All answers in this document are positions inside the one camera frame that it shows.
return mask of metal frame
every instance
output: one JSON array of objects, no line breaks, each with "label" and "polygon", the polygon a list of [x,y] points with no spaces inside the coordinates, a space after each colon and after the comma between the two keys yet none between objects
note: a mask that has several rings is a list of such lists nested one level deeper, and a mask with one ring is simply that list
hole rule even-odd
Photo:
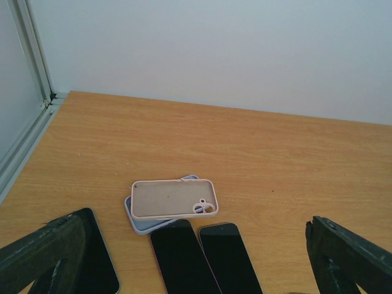
[{"label": "metal frame", "polygon": [[51,91],[29,0],[7,1],[31,76],[38,93],[41,93],[39,103],[42,104],[42,111],[37,113],[37,117],[26,126],[6,156],[0,160],[0,204],[66,98],[66,95],[61,95],[61,98],[56,97],[56,94]]},{"label": "metal frame", "polygon": [[31,8],[28,0],[8,0],[13,19],[17,26],[19,39],[27,57],[31,74],[36,82],[37,89],[42,95],[42,103],[48,107],[53,93],[42,51],[37,38],[36,28],[31,17]]}]

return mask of beige phone case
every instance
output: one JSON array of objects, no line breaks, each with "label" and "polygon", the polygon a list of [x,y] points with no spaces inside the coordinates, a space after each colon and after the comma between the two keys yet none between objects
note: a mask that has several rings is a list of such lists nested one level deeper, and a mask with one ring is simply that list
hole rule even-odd
[{"label": "beige phone case", "polygon": [[214,216],[214,185],[207,179],[137,181],[132,185],[130,214],[138,221]]}]

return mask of black phone screen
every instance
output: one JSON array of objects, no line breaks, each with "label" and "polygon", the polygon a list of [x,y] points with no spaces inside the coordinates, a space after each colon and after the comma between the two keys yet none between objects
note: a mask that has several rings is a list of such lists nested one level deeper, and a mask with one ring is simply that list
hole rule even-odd
[{"label": "black phone screen", "polygon": [[202,228],[199,237],[222,293],[263,293],[235,224]]},{"label": "black phone screen", "polygon": [[120,284],[91,208],[73,212],[91,228],[74,293],[119,292]]},{"label": "black phone screen", "polygon": [[168,294],[221,294],[187,220],[153,231],[150,237]]}]

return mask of phone case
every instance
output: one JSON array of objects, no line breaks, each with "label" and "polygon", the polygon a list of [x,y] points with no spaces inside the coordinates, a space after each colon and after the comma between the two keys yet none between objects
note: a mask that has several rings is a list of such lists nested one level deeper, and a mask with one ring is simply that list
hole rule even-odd
[{"label": "phone case", "polygon": [[[198,176],[189,175],[183,177],[183,179],[198,179]],[[131,196],[128,196],[124,200],[125,210],[129,217],[130,223],[132,224],[132,228],[134,229],[135,233],[138,235],[147,235],[152,231],[156,230],[157,228],[161,228],[164,225],[171,224],[172,222],[177,221],[177,219],[169,219],[169,220],[134,220],[130,215],[130,199]]]},{"label": "phone case", "polygon": [[136,221],[209,217],[219,210],[208,179],[137,181],[131,196],[130,215]]}]

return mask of wood grain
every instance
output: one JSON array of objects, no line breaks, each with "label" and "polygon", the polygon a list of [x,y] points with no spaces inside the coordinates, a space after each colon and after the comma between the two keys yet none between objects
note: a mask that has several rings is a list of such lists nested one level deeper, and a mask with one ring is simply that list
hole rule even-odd
[{"label": "wood grain", "polygon": [[141,179],[196,174],[216,188],[265,293],[318,293],[305,223],[329,217],[392,251],[392,127],[72,92],[0,206],[0,247],[91,207],[121,293],[165,293],[124,199]]}]

